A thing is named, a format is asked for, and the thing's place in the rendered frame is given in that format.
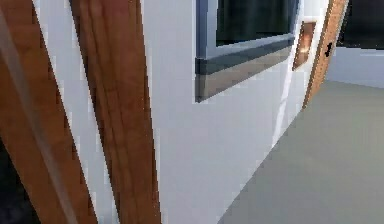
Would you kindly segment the grey framed window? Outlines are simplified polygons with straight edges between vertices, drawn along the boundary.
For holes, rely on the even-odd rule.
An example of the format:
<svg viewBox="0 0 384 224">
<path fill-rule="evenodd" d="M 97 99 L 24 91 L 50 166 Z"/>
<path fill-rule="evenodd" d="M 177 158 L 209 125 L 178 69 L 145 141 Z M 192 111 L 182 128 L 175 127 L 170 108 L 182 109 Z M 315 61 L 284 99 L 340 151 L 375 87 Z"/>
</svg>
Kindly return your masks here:
<svg viewBox="0 0 384 224">
<path fill-rule="evenodd" d="M 195 101 L 290 55 L 301 0 L 196 0 Z"/>
</svg>

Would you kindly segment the dark window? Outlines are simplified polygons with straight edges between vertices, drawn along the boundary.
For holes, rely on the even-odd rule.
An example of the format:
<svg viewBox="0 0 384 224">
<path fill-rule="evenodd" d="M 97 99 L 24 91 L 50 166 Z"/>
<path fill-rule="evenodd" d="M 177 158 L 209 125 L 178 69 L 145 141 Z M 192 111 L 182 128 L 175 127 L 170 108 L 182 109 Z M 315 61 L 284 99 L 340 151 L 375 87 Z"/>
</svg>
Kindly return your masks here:
<svg viewBox="0 0 384 224">
<path fill-rule="evenodd" d="M 384 0 L 349 0 L 337 46 L 384 50 Z"/>
</svg>

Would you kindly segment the brown wooden furniture frame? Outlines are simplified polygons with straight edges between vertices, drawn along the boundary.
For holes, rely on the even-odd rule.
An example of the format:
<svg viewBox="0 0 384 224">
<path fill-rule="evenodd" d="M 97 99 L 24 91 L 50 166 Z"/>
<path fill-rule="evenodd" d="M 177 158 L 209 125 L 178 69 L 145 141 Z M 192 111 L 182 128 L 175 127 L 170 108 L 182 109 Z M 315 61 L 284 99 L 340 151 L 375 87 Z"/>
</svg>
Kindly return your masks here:
<svg viewBox="0 0 384 224">
<path fill-rule="evenodd" d="M 140 0 L 0 0 L 0 140 L 30 224 L 162 224 Z"/>
</svg>

